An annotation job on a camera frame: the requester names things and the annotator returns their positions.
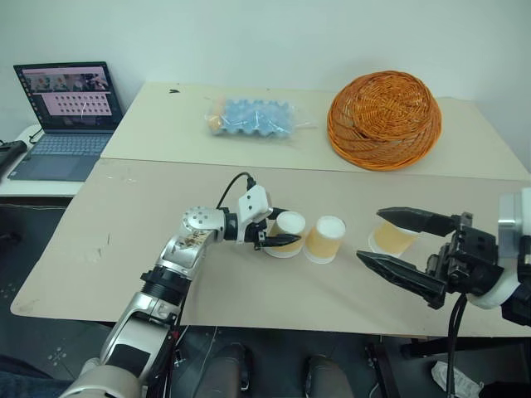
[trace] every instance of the laptop keyboard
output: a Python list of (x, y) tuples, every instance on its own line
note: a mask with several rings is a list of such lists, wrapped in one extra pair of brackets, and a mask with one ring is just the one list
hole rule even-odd
[(99, 156), (109, 142), (109, 135), (55, 136), (45, 134), (32, 150), (34, 155)]

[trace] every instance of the laptop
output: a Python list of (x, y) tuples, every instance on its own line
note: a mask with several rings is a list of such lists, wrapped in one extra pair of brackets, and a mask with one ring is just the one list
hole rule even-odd
[(122, 119), (107, 64), (14, 68), (44, 134), (7, 177), (84, 181)]

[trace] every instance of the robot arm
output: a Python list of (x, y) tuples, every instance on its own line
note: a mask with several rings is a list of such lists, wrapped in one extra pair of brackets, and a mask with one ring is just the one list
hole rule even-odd
[(393, 225), (446, 236), (451, 241), (431, 255), (426, 272), (391, 257), (359, 250), (358, 258), (391, 283), (422, 296), (438, 309), (446, 293), (467, 295), (480, 308), (501, 306), (509, 321), (531, 326), (531, 188), (504, 195), (499, 204), (499, 244), (472, 227), (472, 215), (442, 216), (409, 207), (392, 207), (378, 215)]
[(297, 235), (266, 235), (266, 218), (283, 210), (270, 204), (264, 187), (249, 177), (236, 213), (195, 206), (186, 210), (178, 232), (155, 266), (142, 274), (144, 286), (115, 324), (101, 350), (101, 366), (81, 375), (61, 398), (140, 397), (140, 388), (164, 377), (175, 345), (184, 302), (207, 247), (223, 240), (252, 242), (255, 249), (287, 245)]

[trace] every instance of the blue egg carton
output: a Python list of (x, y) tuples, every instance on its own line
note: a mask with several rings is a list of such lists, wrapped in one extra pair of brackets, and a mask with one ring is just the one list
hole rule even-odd
[(229, 99), (225, 104), (220, 133), (285, 138), (292, 132), (293, 118), (287, 102)]

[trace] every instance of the white wall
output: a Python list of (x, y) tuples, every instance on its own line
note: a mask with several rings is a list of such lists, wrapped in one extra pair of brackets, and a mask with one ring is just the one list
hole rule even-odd
[(531, 169), (529, 15), (528, 0), (2, 0), (0, 138), (36, 122), (17, 63), (108, 61), (124, 107), (145, 80), (339, 90), (395, 69), (478, 101)]

